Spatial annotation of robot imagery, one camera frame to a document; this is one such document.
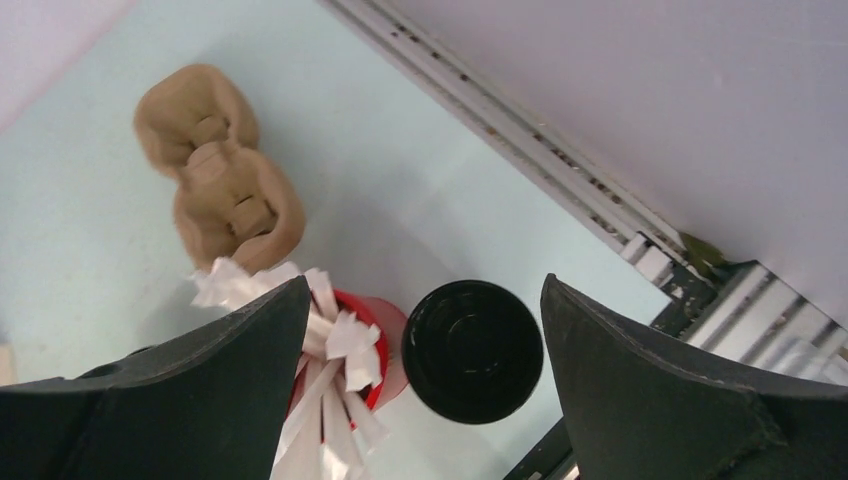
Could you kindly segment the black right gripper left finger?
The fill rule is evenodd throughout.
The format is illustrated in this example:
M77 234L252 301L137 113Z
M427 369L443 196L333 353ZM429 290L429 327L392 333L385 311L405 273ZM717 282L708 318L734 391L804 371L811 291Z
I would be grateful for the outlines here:
M75 379L1 390L5 479L266 479L301 354L303 277Z

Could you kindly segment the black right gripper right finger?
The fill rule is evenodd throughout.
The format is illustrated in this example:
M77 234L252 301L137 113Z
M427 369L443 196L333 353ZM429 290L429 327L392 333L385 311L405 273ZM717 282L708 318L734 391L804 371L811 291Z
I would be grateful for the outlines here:
M686 344L549 275L541 318L585 479L843 479L847 390Z

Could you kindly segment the black coffee cup lid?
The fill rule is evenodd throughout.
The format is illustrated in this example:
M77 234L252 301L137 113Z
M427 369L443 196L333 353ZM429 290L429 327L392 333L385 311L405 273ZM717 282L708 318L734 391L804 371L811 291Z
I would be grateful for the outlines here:
M466 279L441 285L410 313L401 359L418 398L461 424L501 421L531 397L542 374L539 324L512 292Z

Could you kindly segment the red straw holder cup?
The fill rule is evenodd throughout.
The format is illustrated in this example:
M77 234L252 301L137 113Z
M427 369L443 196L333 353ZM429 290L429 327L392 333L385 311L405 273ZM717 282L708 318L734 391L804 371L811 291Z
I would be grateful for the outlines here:
M313 289L312 298L280 447L288 449L314 414L322 420L319 436L326 444L345 444L341 424L348 421L374 445L387 436L374 411L406 385L390 345L405 316L385 300L332 287Z

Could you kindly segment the brown pulp cup carrier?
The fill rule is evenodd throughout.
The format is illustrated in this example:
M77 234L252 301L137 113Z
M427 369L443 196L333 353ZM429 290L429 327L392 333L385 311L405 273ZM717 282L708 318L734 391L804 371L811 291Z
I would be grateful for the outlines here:
M251 105L217 67L191 64L154 85L133 127L151 166L176 184L173 221L197 269L229 258L254 274L300 243L306 215L295 187L260 151Z

